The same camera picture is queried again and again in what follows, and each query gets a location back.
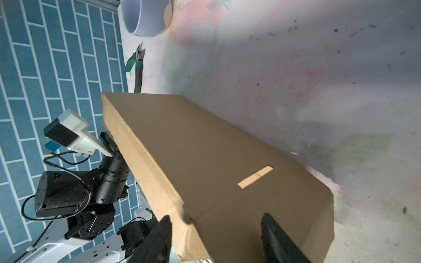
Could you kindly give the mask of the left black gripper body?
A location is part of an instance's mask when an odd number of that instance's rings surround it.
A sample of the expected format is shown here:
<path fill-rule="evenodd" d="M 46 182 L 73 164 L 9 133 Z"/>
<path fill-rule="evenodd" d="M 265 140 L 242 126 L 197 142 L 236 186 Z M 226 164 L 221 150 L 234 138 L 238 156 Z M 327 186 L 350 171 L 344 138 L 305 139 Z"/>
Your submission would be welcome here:
<path fill-rule="evenodd" d="M 94 199 L 98 204 L 113 204 L 128 196 L 126 185 L 130 169 L 120 153 L 117 144 L 108 133 L 101 132 L 100 139 L 110 151 L 111 157 L 104 156 L 94 178 Z"/>

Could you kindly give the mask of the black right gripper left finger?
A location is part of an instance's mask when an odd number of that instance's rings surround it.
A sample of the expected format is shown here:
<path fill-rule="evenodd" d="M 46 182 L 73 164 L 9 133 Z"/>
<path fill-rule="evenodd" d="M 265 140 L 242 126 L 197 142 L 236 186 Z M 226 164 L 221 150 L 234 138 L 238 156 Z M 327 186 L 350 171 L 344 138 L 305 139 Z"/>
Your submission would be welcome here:
<path fill-rule="evenodd" d="M 164 216 L 135 250 L 128 263 L 169 263 L 172 248 L 172 222 Z"/>

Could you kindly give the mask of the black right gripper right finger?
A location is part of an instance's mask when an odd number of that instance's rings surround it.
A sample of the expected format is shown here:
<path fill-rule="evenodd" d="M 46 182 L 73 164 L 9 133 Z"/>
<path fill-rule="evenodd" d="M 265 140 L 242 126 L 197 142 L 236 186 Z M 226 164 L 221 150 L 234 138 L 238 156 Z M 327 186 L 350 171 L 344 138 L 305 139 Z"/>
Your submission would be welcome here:
<path fill-rule="evenodd" d="M 269 213 L 262 217 L 261 230 L 267 263 L 311 263 Z"/>

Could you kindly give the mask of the brown cardboard box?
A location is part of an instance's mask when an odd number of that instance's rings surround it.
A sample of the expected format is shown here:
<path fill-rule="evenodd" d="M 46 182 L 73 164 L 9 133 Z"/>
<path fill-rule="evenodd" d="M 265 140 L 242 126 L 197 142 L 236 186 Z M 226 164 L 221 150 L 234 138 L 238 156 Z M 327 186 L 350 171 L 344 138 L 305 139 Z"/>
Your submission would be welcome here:
<path fill-rule="evenodd" d="M 333 193 L 286 154 L 178 95 L 103 93 L 104 126 L 181 261 L 263 263 L 270 214 L 313 263 L 334 240 Z"/>

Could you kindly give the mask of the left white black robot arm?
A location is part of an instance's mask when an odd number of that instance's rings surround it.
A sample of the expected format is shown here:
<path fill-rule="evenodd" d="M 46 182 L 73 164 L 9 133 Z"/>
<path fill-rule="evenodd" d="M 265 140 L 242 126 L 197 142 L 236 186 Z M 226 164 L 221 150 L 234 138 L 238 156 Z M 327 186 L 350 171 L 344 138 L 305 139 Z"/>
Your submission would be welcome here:
<path fill-rule="evenodd" d="M 47 221 L 48 226 L 9 262 L 59 262 L 112 226 L 114 204 L 128 195 L 130 170 L 112 137 L 106 132 L 100 137 L 110 156 L 104 157 L 98 168 L 73 172 L 55 166 L 41 175 L 31 199 L 35 220 Z"/>

